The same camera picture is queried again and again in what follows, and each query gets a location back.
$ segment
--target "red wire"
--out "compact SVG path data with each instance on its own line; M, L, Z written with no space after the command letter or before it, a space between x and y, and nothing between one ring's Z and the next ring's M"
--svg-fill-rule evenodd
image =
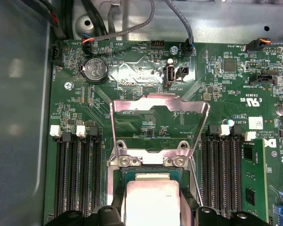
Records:
M57 22L58 22L58 19L57 19L57 17L55 16L55 14L54 14L54 13L51 13L51 16L52 16L53 21L54 21L55 23L57 23Z

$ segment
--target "logo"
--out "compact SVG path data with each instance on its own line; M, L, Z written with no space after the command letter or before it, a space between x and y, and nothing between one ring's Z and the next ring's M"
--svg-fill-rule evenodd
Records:
M260 107L260 102L262 102L262 98L240 98L240 102L247 102L248 107Z

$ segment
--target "sticker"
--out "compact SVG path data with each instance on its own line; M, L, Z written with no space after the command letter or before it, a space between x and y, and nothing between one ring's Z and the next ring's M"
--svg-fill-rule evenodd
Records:
M263 118L249 117L249 129L263 129Z
M273 157L277 157L277 155L278 155L278 152L272 151L272 156L273 156Z
M277 141L275 139L263 139L264 140L264 147L272 147L275 148L277 147Z

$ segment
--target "white label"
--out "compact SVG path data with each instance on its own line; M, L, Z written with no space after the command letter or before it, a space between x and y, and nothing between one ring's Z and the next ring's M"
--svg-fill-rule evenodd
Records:
M263 118L249 117L249 129L263 129Z
M277 142L275 139L269 139L269 140L263 139L263 140L265 147L273 147L273 148L277 147Z

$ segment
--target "black ram slot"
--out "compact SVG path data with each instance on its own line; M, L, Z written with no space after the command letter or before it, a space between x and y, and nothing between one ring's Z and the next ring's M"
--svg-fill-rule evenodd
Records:
M235 189L236 189L236 211L242 211L242 203L241 203L241 142L239 140L233 141L235 146L235 159L236 159L236 167L235 167Z
M92 190L92 210L100 206L100 182L101 182L101 159L102 159L102 153L101 153L101 143L100 142L93 142L93 158L92 158L92 175L93 175L93 190Z
M202 141L202 149L201 149L201 193L202 193L202 201L203 204L206 206L209 206L209 192L210 190L208 189L208 168L207 168L207 161L208 161L208 155L207 151L209 149L209 141L203 140Z
M212 156L213 156L213 197L214 197L214 208L220 210L221 209L221 190L219 189L219 180L220 180L220 162L218 155L218 142L212 142Z
M71 152L70 152L70 201L69 201L69 210L77 210L77 174L78 174L78 151L77 143L74 142Z
M224 141L224 152L225 152L225 178L226 178L226 190L225 190L225 199L226 199L226 216L229 218L232 213L231 209L231 158L230 158L230 142L228 140Z
M56 218L63 213L66 208L65 203L65 179L66 179L66 161L67 150L64 142L59 142L57 147L57 165L56 165L56 191L55 191L55 213Z
M90 198L89 192L89 143L80 143L81 150L81 170L80 170L80 211L83 212L85 216L88 214Z

